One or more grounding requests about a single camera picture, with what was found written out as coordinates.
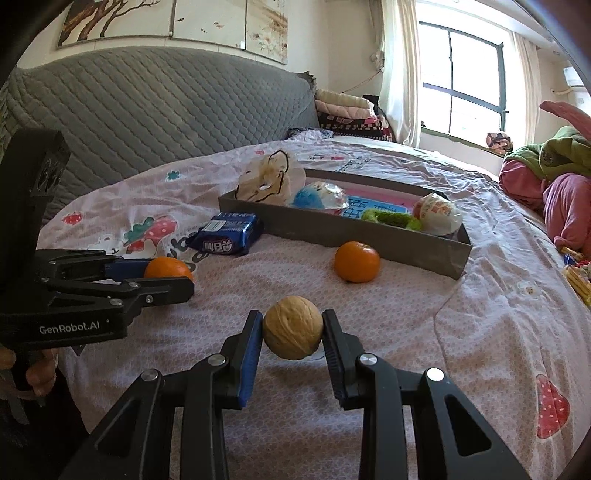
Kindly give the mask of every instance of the window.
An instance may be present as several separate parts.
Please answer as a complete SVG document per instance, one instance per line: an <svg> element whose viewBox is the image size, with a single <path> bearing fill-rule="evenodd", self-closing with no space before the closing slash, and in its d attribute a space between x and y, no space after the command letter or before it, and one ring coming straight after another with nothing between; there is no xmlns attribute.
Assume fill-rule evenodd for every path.
<svg viewBox="0 0 591 480"><path fill-rule="evenodd" d="M421 120L427 128L479 145L505 129L503 44L419 22Z"/></svg>

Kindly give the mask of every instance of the window frame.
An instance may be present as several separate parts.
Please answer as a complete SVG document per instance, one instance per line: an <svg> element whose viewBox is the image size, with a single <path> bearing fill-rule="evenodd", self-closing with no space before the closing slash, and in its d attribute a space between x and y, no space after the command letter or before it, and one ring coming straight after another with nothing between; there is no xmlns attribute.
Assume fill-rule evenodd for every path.
<svg viewBox="0 0 591 480"><path fill-rule="evenodd" d="M485 40L484 38L477 37L475 35L471 35L469 33L456 30L455 28L444 27L442 25L437 25L429 22L419 22L419 25L425 25L426 27L434 27L439 28L440 30L447 31L447 38L449 40L449 59L450 59L450 88L440 87L438 85L433 85L431 83L423 82L424 88L429 88L431 90L437 90L438 92L448 93L451 97L461 98L470 103L474 103L486 109L492 110L498 113L501 116L501 124L499 129L501 131L505 131L505 124L506 124L506 115L509 113L506 109L507 107L507 89L506 89L506 74L505 74L505 55L503 52L504 43L496 44L491 41ZM499 105L494 105L489 103L485 100L481 100L478 97L474 97L472 95L468 95L467 93L458 92L453 88L453 48L452 48L452 33L463 35L465 37L472 38L473 40L478 40L483 42L491 47L496 49L496 58L499 65ZM453 100L450 104L449 109L449 126L447 129L447 133L449 134L452 130L452 110L453 110Z"/></svg>

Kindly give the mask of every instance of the strawberry print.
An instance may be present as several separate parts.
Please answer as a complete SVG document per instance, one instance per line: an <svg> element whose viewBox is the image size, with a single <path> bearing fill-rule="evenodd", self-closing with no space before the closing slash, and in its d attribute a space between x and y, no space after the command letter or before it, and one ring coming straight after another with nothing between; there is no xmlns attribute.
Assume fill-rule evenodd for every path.
<svg viewBox="0 0 591 480"><path fill-rule="evenodd" d="M177 227L177 221L171 216L160 217L156 220L153 217L148 217L142 223L136 223L124 235L124 247L127 247L126 253L143 251L146 240L151 240L156 247L165 236L173 233Z"/></svg>
<svg viewBox="0 0 591 480"><path fill-rule="evenodd" d="M538 388L538 438L545 440L566 424L570 404L545 375L538 375L535 382Z"/></svg>
<svg viewBox="0 0 591 480"><path fill-rule="evenodd" d="M74 212L61 219L66 225L76 225L82 221L82 213Z"/></svg>
<svg viewBox="0 0 591 480"><path fill-rule="evenodd" d="M144 241L136 240L132 244L129 244L126 253L132 254L134 252L141 252L144 249Z"/></svg>

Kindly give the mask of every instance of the windowsill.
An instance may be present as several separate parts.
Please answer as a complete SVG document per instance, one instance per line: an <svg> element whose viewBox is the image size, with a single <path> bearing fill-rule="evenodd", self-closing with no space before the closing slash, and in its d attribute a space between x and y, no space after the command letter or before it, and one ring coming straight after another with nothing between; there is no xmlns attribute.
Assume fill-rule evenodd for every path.
<svg viewBox="0 0 591 480"><path fill-rule="evenodd" d="M424 134L434 135L435 137L447 138L448 140L451 140L452 142L461 143L467 147L478 148L482 151L496 155L497 157L505 158L504 155L494 152L490 148L483 147L482 145L478 145L476 143L470 142L469 140L464 140L463 138L454 137L453 135L446 134L443 132L438 132L437 130L431 130L430 128L427 128L427 127L421 127L421 132Z"/></svg>

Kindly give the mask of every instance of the plastic bag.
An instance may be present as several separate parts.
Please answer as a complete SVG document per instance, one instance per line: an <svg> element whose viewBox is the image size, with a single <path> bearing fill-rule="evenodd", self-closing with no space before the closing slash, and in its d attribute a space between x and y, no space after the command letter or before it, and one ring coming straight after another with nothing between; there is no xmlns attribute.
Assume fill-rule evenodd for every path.
<svg viewBox="0 0 591 480"><path fill-rule="evenodd" d="M238 178L236 198L246 202L287 205L306 184L306 172L289 153L278 150L251 161Z"/></svg>
<svg viewBox="0 0 591 480"><path fill-rule="evenodd" d="M437 193L420 199L413 207L413 215L421 220L425 233L437 236L456 232L464 220L456 205Z"/></svg>
<svg viewBox="0 0 591 480"><path fill-rule="evenodd" d="M292 206L308 210L341 210L349 206L349 197L333 183L315 181L295 194Z"/></svg>

